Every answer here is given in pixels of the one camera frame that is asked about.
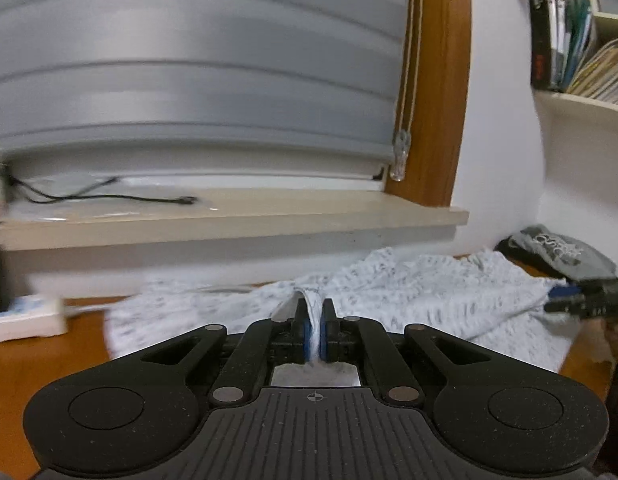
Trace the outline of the white patterned pajama garment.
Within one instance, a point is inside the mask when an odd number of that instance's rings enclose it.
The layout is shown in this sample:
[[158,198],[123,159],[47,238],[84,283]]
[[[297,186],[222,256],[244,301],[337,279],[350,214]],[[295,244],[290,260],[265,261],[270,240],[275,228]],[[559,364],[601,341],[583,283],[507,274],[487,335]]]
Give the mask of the white patterned pajama garment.
[[499,252],[464,258],[418,255],[400,261],[389,248],[335,272],[275,282],[250,292],[212,292],[174,280],[155,281],[105,315],[104,337],[113,358],[218,323],[242,333],[263,318],[285,320],[306,300],[317,326],[323,300],[338,316],[371,318],[400,333],[421,323],[506,356],[556,372],[580,324],[543,310],[551,278],[533,278]]

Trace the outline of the grey printed folded garment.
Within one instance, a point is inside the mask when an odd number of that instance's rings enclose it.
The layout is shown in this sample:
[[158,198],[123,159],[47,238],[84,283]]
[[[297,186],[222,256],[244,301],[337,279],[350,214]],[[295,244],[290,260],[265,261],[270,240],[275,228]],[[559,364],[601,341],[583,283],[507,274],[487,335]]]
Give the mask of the grey printed folded garment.
[[617,265],[582,240],[548,230],[542,224],[527,226],[495,246],[506,258],[571,282],[617,277]]

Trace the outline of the black book spine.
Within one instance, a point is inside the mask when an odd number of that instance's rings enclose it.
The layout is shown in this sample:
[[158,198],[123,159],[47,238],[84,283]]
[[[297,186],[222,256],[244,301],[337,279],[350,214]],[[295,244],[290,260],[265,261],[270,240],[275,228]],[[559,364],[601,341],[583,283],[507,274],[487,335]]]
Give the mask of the black book spine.
[[531,75],[536,90],[551,87],[551,32],[548,0],[528,0],[531,28]]

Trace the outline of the white wall bookshelf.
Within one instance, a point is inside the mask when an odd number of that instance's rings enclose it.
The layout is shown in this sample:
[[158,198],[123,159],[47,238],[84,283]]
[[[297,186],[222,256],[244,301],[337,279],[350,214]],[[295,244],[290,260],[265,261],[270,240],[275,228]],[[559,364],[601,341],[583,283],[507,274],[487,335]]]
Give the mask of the white wall bookshelf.
[[618,131],[618,0],[548,0],[555,115]]

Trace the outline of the brown wooden window frame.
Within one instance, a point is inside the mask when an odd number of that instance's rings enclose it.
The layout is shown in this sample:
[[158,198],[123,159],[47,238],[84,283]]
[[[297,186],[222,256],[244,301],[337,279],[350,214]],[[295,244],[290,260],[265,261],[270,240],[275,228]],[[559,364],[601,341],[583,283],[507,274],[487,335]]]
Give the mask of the brown wooden window frame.
[[385,191],[448,207],[457,177],[472,50],[472,0],[408,0],[395,129],[409,131],[405,180]]

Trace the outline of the white power strip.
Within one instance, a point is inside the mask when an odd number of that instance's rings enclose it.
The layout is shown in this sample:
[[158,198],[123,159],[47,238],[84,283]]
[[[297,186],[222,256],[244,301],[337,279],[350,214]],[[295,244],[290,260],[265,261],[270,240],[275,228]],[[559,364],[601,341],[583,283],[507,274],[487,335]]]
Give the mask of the white power strip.
[[60,298],[41,295],[18,297],[9,310],[0,312],[0,344],[19,339],[60,336],[66,332],[64,304]]

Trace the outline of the grey window roller blind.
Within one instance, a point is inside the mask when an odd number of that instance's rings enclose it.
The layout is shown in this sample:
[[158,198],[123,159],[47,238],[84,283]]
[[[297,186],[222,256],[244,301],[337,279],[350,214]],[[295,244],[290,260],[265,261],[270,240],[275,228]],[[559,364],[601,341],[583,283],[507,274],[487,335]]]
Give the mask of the grey window roller blind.
[[408,0],[0,0],[0,148],[393,157]]

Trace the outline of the beige window sill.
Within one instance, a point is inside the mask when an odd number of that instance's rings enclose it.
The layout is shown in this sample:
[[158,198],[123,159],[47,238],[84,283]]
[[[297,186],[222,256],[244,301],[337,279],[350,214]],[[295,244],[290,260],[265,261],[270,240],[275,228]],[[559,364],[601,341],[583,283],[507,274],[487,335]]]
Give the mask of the beige window sill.
[[18,203],[0,219],[6,252],[464,226],[457,207],[427,207],[373,191],[206,190],[189,206],[117,200]]

